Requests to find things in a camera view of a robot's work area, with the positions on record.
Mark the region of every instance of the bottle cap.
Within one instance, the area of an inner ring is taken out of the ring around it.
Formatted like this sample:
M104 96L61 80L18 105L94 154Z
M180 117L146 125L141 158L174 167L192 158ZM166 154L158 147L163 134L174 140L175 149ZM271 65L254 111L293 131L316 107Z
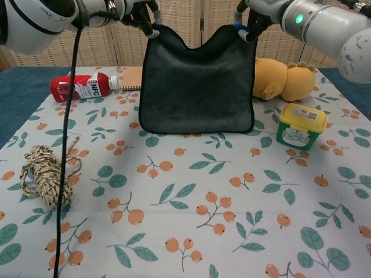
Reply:
M111 90L118 91L118 90L121 89L120 84L119 84L119 80L118 80L116 75L110 76L110 79L108 81L108 85L110 86Z

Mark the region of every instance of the yellow lid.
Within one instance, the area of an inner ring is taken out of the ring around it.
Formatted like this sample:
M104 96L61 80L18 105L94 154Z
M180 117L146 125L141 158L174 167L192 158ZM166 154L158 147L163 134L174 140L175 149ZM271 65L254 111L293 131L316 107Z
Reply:
M290 103L282 110L280 121L297 130L322 133L326 129L327 115L315 108Z

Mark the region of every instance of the container label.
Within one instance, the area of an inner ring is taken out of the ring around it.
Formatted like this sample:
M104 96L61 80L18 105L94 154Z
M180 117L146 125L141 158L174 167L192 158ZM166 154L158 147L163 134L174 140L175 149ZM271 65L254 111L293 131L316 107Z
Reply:
M310 141L310 135L307 132L287 128L282 133L282 139L284 142L294 145L297 147L304 147L308 145Z
M69 84L66 82L59 82L59 88L62 89L64 87L69 87ZM98 74L95 73L92 78L88 80L88 83L85 85L83 84L75 84L75 92L77 92L80 98L92 98L92 97L101 97L102 93L99 89L98 84Z
M311 119L311 120L317 120L318 118L318 113L315 113L315 112L312 112L306 109L302 109L302 108L295 108L292 111L292 114L303 117L303 118Z

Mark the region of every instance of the black cable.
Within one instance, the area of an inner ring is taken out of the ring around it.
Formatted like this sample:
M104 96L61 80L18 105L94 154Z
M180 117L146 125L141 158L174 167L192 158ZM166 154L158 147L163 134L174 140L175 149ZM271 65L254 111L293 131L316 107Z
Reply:
M78 31L75 37L75 45L74 45L74 52L72 55L72 65L71 65L71 80L70 80L70 87L69 87L70 91L68 94L66 113L64 114L64 122L63 122L61 176L60 176L60 186L59 186L58 205L57 205L57 250L56 250L56 260L54 263L54 275L53 275L54 278L58 277L59 258L60 258L60 242L61 242L60 214L61 214L62 198L63 198L64 176L66 173L68 116L70 114L72 96L75 90L75 72L76 72L76 64L77 64L77 54L78 54L78 47L79 47L82 29L83 27L78 28Z

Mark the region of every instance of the wicker screen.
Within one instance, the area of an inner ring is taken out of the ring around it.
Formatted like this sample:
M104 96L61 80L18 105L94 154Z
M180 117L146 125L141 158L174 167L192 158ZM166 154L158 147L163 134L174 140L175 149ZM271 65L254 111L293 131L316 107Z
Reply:
M79 45L78 66L114 65L115 53L108 42L109 30L105 27L83 30ZM8 58L13 66L70 66L74 47L75 33L64 31L41 54L27 56L12 50Z
M199 0L157 0L161 8L162 24L173 28L189 47L194 47L195 3ZM138 29L116 24L120 65L141 66L147 47L147 38Z
M363 0L361 2L366 3L368 5L371 4L371 0ZM325 1L325 3L327 5L334 5L334 6L341 7L342 9L349 10L348 7L346 7L345 5L342 5L337 0L327 0ZM335 59L332 59L331 57L324 55L319 50L311 46L308 46L308 45L305 46L303 55L300 60L313 64L318 68L333 68L333 67L339 66L338 62Z
M239 0L209 0L210 20L205 19L205 42L223 24L234 22L234 9ZM243 15L243 23L247 24L248 11ZM292 36L284 33L279 25L270 26L259 37L257 57L273 58L282 63L297 62L304 44Z

